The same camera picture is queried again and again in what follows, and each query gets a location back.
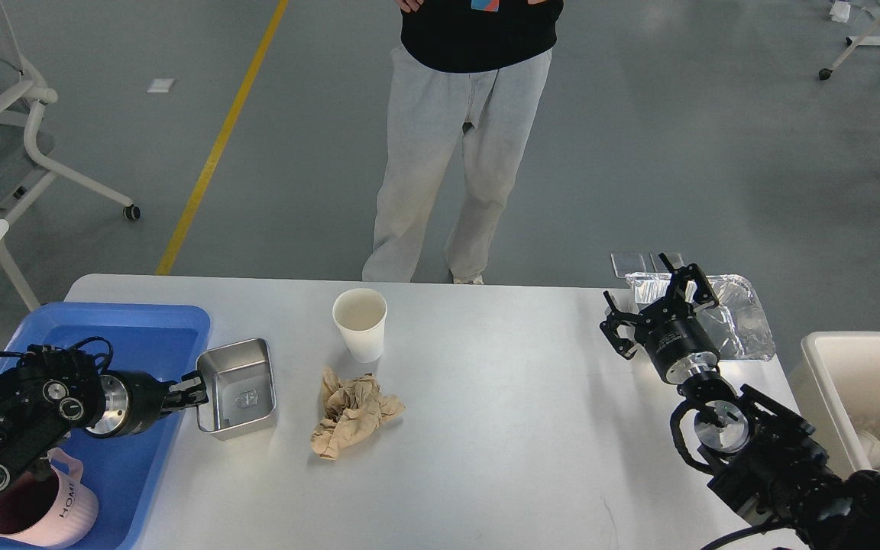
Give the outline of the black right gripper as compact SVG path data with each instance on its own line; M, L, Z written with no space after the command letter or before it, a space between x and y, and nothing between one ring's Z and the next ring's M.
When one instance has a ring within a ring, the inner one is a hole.
M720 352L695 314L716 309L720 299L697 264L675 266L667 254L658 257L671 275L658 299L663 309L622 311L611 292L603 291L608 313L598 327L622 358L631 360L642 345L664 383L682 384L699 373L718 370Z

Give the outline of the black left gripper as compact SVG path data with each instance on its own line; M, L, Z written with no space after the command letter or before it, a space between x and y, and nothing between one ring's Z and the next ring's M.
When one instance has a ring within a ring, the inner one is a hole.
M158 380L142 371L108 371L100 376L104 409L85 431L93 438L116 438L146 432L163 417L209 402L199 371L179 382Z

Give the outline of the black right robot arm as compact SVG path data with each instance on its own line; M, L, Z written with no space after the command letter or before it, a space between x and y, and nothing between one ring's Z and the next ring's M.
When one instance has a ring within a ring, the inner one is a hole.
M748 384L734 390L697 317L720 305L705 272L659 258L670 274L664 295L629 312L605 293L600 331L622 358L645 349L660 379L675 386L682 400L670 428L678 455L708 474L710 490L747 522L707 547L792 529L810 549L880 548L880 473L837 476L813 425Z

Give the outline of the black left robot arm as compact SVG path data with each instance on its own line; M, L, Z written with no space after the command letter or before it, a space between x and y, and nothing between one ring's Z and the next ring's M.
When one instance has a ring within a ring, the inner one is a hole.
M0 358L15 360L0 373L0 494L27 472L45 477L49 453L77 429L97 439L142 434L167 416L209 402L200 372L158 380L143 371L115 371L112 345L88 351L97 341L0 351Z

